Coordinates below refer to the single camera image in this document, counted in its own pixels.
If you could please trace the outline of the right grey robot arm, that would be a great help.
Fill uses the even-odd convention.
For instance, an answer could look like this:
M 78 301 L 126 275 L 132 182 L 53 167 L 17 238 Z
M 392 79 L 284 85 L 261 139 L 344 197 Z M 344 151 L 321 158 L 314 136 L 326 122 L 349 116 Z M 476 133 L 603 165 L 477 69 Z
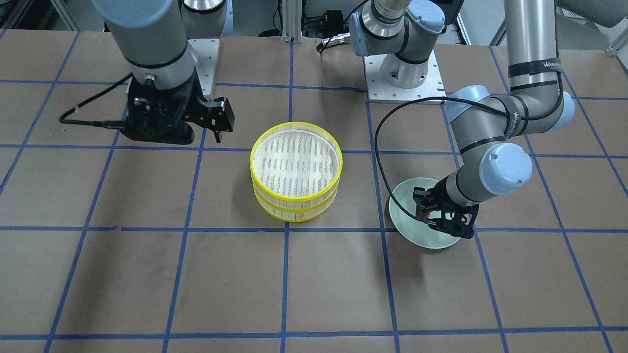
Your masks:
M 93 122 L 135 141 L 188 145 L 193 125 L 217 143 L 233 132 L 228 98 L 214 95 L 220 38 L 233 31 L 230 0 L 95 0 L 130 66 L 127 116 Z

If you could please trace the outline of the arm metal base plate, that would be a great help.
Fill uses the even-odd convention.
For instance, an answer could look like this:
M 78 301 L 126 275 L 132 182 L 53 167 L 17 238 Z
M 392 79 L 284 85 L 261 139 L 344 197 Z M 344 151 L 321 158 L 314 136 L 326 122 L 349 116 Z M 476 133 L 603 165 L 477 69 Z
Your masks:
M 395 54 L 365 56 L 368 101 L 403 103 L 446 96 L 435 52 L 418 65 L 401 62 Z
M 211 99 L 215 87 L 220 40 L 218 38 L 190 39 L 198 82 L 204 98 Z

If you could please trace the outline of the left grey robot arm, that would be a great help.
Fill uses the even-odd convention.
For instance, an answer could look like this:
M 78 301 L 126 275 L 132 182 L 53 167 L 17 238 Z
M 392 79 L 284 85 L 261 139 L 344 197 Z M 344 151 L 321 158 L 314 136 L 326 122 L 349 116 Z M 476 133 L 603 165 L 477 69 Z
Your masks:
M 518 190 L 531 178 L 531 157 L 510 139 L 561 129 L 574 117 L 574 102 L 563 84 L 555 2 L 507 0 L 504 10 L 507 95 L 471 85 L 446 97 L 419 96 L 392 109 L 375 130 L 375 160 L 389 204 L 397 206 L 412 229 L 473 238 L 480 204 Z M 348 20 L 354 53 L 383 54 L 381 72 L 400 89 L 421 84 L 445 25 L 442 9 L 430 0 L 368 0 Z M 393 113 L 424 102 L 444 105 L 463 166 L 432 187 L 415 186 L 397 196 L 380 160 L 380 130 Z

